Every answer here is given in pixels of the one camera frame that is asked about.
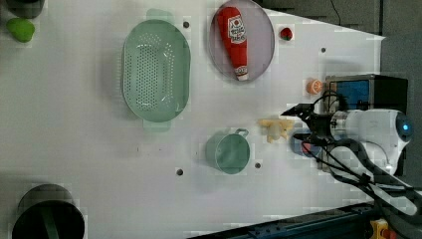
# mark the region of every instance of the colander handle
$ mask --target colander handle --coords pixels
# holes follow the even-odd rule
[[[146,20],[162,20],[168,23],[174,24],[174,16],[173,14],[155,8],[150,8],[146,12]]]
[[[150,132],[166,132],[171,128],[171,122],[152,122],[144,119],[143,128]]]
[[[242,137],[246,137],[249,134],[249,132],[246,129],[244,129],[244,128],[239,128],[239,129],[237,129],[235,131],[235,134],[238,134],[238,135],[240,135]]]

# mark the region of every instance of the green plastic cup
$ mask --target green plastic cup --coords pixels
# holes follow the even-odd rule
[[[248,131],[239,128],[235,133],[217,133],[206,144],[206,157],[211,166],[228,174],[241,172],[249,161],[251,149],[246,136]]]

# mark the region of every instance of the red ketchup bottle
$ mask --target red ketchup bottle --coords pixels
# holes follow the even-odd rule
[[[235,7],[223,8],[218,13],[217,21],[237,79],[248,80],[248,41],[239,10]]]

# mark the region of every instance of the black container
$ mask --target black container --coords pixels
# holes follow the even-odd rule
[[[36,18],[44,7],[45,0],[6,0],[9,10],[21,18]]]
[[[45,184],[30,190],[21,200],[12,239],[83,239],[84,216],[64,187]]]

